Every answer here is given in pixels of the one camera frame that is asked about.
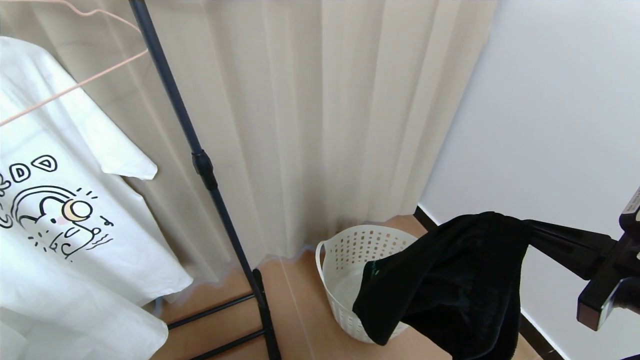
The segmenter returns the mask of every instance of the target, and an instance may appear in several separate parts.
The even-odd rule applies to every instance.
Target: white laundry basket
[[[351,310],[360,291],[362,273],[367,261],[385,258],[402,251],[416,240],[415,236],[390,227],[360,225],[350,227],[316,248],[316,265],[329,298],[335,321],[347,334],[365,343],[373,343],[362,322]],[[324,263],[320,251],[325,247]],[[399,323],[391,335],[396,337],[409,325]]]

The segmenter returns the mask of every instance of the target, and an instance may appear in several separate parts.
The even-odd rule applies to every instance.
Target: basket handle
[[[322,283],[324,284],[324,274],[322,273],[322,264],[320,264],[320,252],[322,251],[322,246],[326,243],[326,241],[320,241],[318,246],[316,246],[316,267],[318,267],[318,274],[320,275],[320,279],[322,279]]]

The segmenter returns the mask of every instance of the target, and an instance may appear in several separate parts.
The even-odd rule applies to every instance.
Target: beige curtain
[[[128,2],[75,0],[134,21]],[[413,213],[487,39],[495,1],[147,1],[252,265]],[[4,35],[85,79],[139,34],[58,4],[0,3]],[[187,269],[235,261],[148,56],[86,86],[159,167],[131,180]]]

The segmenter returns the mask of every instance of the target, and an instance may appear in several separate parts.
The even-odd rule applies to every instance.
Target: black cloth
[[[527,222],[498,213],[457,217],[368,262],[353,311],[379,345],[402,321],[453,360],[511,359],[531,234]]]

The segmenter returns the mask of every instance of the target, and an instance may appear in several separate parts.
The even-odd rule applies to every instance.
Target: brown tile floor
[[[395,217],[385,225],[416,236],[425,233],[412,216]],[[296,261],[268,261],[260,270],[283,360],[451,359],[411,328],[384,347],[350,338],[333,319],[311,252],[305,252]],[[222,287],[202,284],[187,301],[179,305],[165,304],[162,319],[173,322],[249,290],[242,274],[236,271],[229,275]],[[258,329],[258,309],[255,300],[249,300],[172,330],[152,360],[191,359]],[[215,357],[215,360],[240,359],[268,360],[264,340],[258,338]],[[537,353],[520,337],[514,360],[536,359],[539,359]]]

